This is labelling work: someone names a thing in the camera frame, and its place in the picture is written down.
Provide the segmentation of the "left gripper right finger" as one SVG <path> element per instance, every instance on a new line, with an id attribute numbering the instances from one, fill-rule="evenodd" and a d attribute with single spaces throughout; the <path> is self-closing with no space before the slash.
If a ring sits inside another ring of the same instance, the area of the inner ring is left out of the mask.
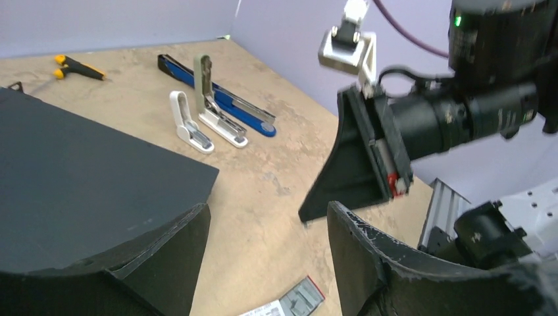
<path id="1" fill-rule="evenodd" d="M 438 259 L 328 204 L 343 315 L 556 315 L 557 262 L 489 271 Z"/>

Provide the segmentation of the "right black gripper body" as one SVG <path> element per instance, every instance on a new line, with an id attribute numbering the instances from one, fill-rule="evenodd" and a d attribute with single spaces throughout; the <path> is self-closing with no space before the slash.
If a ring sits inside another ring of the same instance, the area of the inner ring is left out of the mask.
<path id="1" fill-rule="evenodd" d="M 413 183 L 410 158 L 405 149 L 388 98 L 379 95 L 367 99 L 355 85 L 346 90 L 346 100 L 353 112 L 371 163 L 376 186 L 382 199 L 407 195 Z"/>

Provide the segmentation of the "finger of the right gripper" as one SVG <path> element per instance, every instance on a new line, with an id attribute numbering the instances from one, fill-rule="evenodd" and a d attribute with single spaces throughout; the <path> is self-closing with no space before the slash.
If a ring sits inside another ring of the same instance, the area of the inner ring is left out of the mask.
<path id="1" fill-rule="evenodd" d="M 331 201 L 359 209 L 390 199 L 388 171 L 379 148 L 384 132 L 372 105 L 356 87 L 340 91 L 337 103 L 336 139 L 299 209 L 303 223 L 325 217 Z"/>

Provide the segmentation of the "blue stapler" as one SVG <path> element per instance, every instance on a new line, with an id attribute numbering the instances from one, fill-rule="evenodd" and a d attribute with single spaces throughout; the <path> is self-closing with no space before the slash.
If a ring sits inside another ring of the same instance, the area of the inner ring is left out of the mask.
<path id="1" fill-rule="evenodd" d="M 195 87 L 194 70 L 186 67 L 170 55 L 158 55 L 157 65 L 159 70 L 177 81 L 192 88 Z M 276 117 L 273 114 L 228 91 L 211 79 L 209 79 L 209 83 L 212 84 L 214 100 L 222 110 L 266 137 L 271 138 L 276 135 L 276 128 L 274 127 Z"/>

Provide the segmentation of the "white stapler part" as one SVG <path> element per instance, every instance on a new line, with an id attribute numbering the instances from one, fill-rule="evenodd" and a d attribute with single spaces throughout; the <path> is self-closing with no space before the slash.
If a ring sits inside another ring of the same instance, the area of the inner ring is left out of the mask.
<path id="1" fill-rule="evenodd" d="M 215 145 L 192 119 L 186 94 L 183 91 L 172 91 L 169 94 L 169 101 L 177 136 L 199 152 L 211 154 Z"/>

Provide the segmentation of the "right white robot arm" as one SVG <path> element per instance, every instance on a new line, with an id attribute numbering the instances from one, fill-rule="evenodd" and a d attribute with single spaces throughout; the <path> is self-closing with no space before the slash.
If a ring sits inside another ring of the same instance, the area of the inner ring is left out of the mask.
<path id="1" fill-rule="evenodd" d="M 322 66 L 359 77 L 338 93 L 333 148 L 299 208 L 306 223 L 331 201 L 349 209 L 407 194 L 411 163 L 499 134 L 513 138 L 537 115 L 557 132 L 557 2 L 453 1 L 447 60 L 454 75 L 403 66 L 376 71 L 376 39 L 363 33 L 366 1 L 348 1 L 328 30 Z"/>

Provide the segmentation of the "red white staple box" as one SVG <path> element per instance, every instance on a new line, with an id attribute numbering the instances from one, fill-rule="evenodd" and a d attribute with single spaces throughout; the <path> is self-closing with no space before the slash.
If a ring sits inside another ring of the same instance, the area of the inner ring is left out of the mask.
<path id="1" fill-rule="evenodd" d="M 240 314 L 239 316 L 286 316 L 285 311 L 279 300 L 256 307 L 250 311 Z"/>

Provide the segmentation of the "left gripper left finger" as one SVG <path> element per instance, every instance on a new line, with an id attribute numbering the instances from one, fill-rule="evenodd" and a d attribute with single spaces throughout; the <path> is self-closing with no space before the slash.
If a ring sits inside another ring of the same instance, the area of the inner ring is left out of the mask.
<path id="1" fill-rule="evenodd" d="M 1 273 L 2 315 L 189 315 L 211 213 L 170 222 L 64 269 Z"/>

